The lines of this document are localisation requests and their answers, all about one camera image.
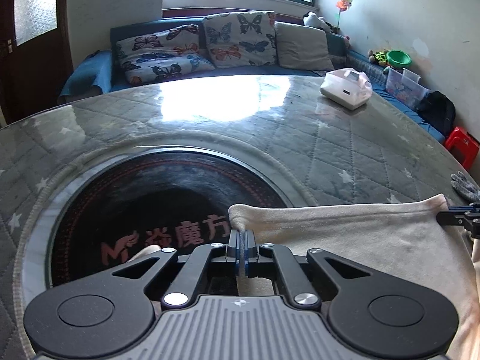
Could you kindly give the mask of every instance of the silver screw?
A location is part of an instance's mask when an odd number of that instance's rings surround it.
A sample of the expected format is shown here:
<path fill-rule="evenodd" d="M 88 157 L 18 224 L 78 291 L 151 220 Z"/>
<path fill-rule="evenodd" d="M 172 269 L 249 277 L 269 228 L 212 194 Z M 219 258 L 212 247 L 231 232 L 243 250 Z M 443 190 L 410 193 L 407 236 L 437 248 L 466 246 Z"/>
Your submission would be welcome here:
<path fill-rule="evenodd" d="M 318 302 L 318 297 L 315 294 L 310 294 L 307 292 L 304 294 L 298 294 L 296 297 L 294 297 L 294 300 L 298 304 L 309 306 L 311 304 L 315 304 L 316 302 Z"/>
<path fill-rule="evenodd" d="M 172 306 L 180 306 L 188 302 L 188 296 L 182 294 L 181 292 L 172 292 L 163 297 L 163 301 Z"/>

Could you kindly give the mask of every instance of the transparent plastic bin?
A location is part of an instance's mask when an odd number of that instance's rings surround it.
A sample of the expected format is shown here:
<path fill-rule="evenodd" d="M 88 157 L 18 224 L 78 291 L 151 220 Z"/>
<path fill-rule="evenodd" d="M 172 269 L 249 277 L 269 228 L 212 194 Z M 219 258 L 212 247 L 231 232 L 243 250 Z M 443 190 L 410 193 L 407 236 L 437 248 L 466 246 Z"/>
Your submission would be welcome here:
<path fill-rule="evenodd" d="M 409 71 L 408 69 L 403 69 L 403 75 L 407 77 L 408 79 L 411 79 L 412 81 L 415 81 L 418 83 L 420 81 L 420 76 L 412 71 Z"/>
<path fill-rule="evenodd" d="M 386 91 L 399 99 L 411 110 L 416 110 L 420 100 L 429 92 L 428 89 L 418 85 L 415 81 L 412 81 L 392 68 L 388 69 Z"/>

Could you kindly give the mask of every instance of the gray quilted tablecloth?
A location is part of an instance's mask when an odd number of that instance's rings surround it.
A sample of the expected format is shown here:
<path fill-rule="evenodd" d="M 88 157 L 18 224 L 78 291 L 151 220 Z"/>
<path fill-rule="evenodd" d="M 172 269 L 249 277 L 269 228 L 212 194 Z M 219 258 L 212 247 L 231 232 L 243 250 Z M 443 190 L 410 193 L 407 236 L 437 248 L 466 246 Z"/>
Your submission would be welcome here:
<path fill-rule="evenodd" d="M 442 145 L 376 94 L 355 112 L 340 107 L 320 95 L 322 80 L 174 81 L 80 100 L 0 130 L 0 358 L 25 357 L 12 277 L 35 202 L 73 160 L 119 140 L 179 130 L 236 138 L 282 162 L 318 205 L 406 203 L 437 193 L 464 203 L 450 186 L 462 168 Z"/>

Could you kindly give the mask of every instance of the door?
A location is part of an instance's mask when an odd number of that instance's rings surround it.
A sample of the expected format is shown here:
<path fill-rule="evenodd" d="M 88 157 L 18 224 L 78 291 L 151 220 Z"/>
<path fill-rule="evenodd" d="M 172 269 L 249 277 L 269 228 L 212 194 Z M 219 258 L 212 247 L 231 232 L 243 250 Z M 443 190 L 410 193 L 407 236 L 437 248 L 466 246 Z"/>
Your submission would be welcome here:
<path fill-rule="evenodd" d="M 7 123 L 57 105 L 72 72 L 66 0 L 0 0 L 0 107 Z"/>

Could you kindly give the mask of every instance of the black backpack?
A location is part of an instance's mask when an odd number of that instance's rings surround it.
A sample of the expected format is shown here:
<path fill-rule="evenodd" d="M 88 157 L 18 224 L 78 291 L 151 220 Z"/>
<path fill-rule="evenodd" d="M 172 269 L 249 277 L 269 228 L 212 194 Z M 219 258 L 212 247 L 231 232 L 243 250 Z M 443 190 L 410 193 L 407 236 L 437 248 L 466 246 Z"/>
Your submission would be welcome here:
<path fill-rule="evenodd" d="M 445 137 L 448 137 L 454 128 L 455 106 L 443 93 L 436 91 L 426 95 L 420 101 L 416 112 Z"/>

